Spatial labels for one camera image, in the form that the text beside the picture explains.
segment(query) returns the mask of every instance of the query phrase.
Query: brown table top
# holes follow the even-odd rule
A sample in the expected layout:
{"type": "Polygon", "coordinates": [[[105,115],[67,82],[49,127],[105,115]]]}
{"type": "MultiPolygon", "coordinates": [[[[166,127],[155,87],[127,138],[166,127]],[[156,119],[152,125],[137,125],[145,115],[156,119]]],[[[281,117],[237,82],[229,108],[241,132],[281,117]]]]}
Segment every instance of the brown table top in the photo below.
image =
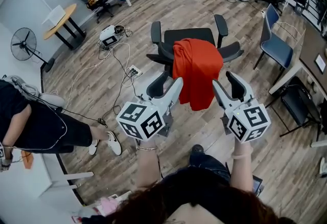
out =
{"type": "Polygon", "coordinates": [[[327,95],[327,67],[325,67],[322,73],[315,62],[318,54],[320,54],[323,61],[327,64],[327,58],[324,53],[326,48],[327,43],[321,37],[320,33],[310,23],[307,23],[300,61],[315,77],[324,93],[327,95]]]}
{"type": "Polygon", "coordinates": [[[72,4],[69,7],[65,9],[66,15],[60,20],[60,22],[52,29],[48,30],[45,32],[43,35],[43,39],[46,40],[50,38],[53,34],[55,34],[61,27],[62,25],[65,24],[65,22],[71,17],[73,12],[76,10],[77,4],[72,4]]]}

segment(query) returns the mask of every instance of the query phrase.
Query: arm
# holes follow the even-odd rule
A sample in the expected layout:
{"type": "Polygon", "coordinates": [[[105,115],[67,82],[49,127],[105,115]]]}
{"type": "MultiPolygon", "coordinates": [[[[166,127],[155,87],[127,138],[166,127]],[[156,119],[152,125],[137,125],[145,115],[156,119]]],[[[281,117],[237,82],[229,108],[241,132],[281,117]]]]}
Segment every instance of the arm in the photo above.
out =
{"type": "MultiPolygon", "coordinates": [[[[3,146],[12,147],[15,142],[18,140],[20,134],[22,133],[27,120],[31,115],[32,109],[31,106],[28,104],[22,112],[15,114],[10,122],[9,128],[7,133],[4,137],[2,142],[3,146]]],[[[11,157],[12,148],[5,148],[5,157],[9,159],[11,157]]]]}
{"type": "Polygon", "coordinates": [[[244,155],[240,159],[234,159],[231,171],[230,185],[244,191],[252,191],[253,176],[251,169],[251,145],[249,142],[241,144],[235,139],[234,155],[244,155]]]}
{"type": "MultiPolygon", "coordinates": [[[[140,144],[140,147],[143,148],[153,148],[155,146],[153,139],[140,144]]],[[[160,180],[160,169],[156,151],[139,150],[136,186],[138,188],[147,188],[158,180],[160,180]]]]}

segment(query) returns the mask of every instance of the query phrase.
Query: red cloth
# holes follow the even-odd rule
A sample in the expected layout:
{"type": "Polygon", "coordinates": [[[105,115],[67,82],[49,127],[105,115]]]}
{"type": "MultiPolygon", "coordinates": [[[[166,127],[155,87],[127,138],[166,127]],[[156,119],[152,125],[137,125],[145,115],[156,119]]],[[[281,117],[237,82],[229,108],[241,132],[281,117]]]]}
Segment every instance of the red cloth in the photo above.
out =
{"type": "Polygon", "coordinates": [[[174,44],[173,78],[183,78],[180,104],[190,103],[192,110],[210,106],[213,98],[213,79],[218,79],[223,58],[208,41],[186,38],[174,44]]]}

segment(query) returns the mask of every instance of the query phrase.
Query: dark hair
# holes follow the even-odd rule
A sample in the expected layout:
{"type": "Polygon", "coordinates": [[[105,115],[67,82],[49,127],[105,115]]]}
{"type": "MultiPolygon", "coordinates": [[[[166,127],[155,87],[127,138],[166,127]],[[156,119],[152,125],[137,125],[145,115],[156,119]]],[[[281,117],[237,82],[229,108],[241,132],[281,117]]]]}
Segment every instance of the dark hair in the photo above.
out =
{"type": "MultiPolygon", "coordinates": [[[[172,214],[165,203],[167,188],[156,184],[145,191],[132,193],[118,209],[107,217],[83,219],[84,224],[163,224],[172,214]]],[[[263,204],[255,194],[232,187],[220,187],[218,200],[223,201],[219,219],[224,224],[296,224],[279,218],[271,207],[263,204]]]]}

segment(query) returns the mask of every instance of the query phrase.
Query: wood plank flooring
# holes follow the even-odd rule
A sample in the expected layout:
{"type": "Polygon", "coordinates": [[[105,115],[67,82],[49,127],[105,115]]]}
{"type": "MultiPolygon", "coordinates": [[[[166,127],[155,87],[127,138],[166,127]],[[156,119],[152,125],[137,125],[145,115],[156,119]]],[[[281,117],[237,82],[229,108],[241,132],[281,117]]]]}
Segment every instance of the wood plank flooring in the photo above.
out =
{"type": "MultiPolygon", "coordinates": [[[[91,19],[86,25],[87,38],[82,47],[75,52],[65,49],[56,59],[53,69],[44,74],[44,89],[54,89],[68,99],[71,85],[77,74],[86,67],[100,62],[98,59],[97,41],[101,30],[109,24],[123,25],[134,32],[133,36],[124,38],[122,42],[130,44],[130,60],[128,65],[141,68],[144,75],[135,82],[135,88],[154,73],[162,71],[163,66],[146,58],[147,53],[155,53],[156,46],[150,39],[150,26],[153,21],[160,20],[162,30],[208,27],[218,38],[218,31],[213,14],[222,14],[227,21],[229,35],[223,39],[223,45],[239,41],[244,54],[242,57],[227,63],[220,72],[219,81],[228,86],[226,71],[241,75],[248,81],[255,96],[261,103],[268,103],[271,96],[268,90],[279,73],[278,65],[264,57],[256,70],[253,66],[261,49],[259,41],[263,19],[257,9],[267,7],[266,3],[225,0],[131,0],[133,6],[126,3],[114,11],[113,18],[106,17],[100,24],[91,19]]],[[[305,30],[306,20],[287,8],[280,18],[297,28],[300,34],[305,30]]],[[[281,24],[274,26],[275,33],[290,46],[301,47],[300,35],[292,27],[281,24]]],[[[115,56],[123,65],[129,55],[127,45],[116,48],[115,56]]],[[[110,110],[117,97],[122,69],[119,63],[109,56],[95,69],[84,71],[77,79],[69,104],[69,109],[83,115],[99,118],[110,110]]],[[[304,74],[299,74],[305,81],[304,74]]],[[[123,88],[118,104],[123,106],[133,98],[133,89],[123,88]]],[[[285,123],[291,128],[295,122],[286,110],[276,103],[275,108],[282,115],[285,123]]],[[[327,155],[327,148],[310,148],[315,138],[316,128],[300,129],[294,134],[280,138],[284,132],[281,121],[268,109],[272,125],[264,138],[253,142],[253,173],[264,180],[265,189],[260,198],[272,206],[275,211],[293,218],[298,223],[315,223],[321,220],[327,211],[326,179],[317,177],[320,158],[327,155]]],[[[194,144],[201,144],[210,154],[221,162],[232,165],[230,154],[233,139],[226,136],[220,117],[222,108],[214,99],[207,110],[194,112],[189,105],[177,104],[172,109],[174,125],[167,139],[158,138],[158,155],[163,175],[174,172],[188,164],[190,149],[194,144]]],[[[70,154],[61,155],[68,173],[93,171],[94,177],[78,182],[78,192],[87,202],[92,203],[101,196],[121,194],[135,186],[136,150],[132,139],[127,138],[118,128],[115,115],[106,117],[109,129],[113,130],[122,145],[123,153],[115,156],[105,143],[100,143],[97,154],[90,156],[88,148],[76,147],[70,154]]]]}

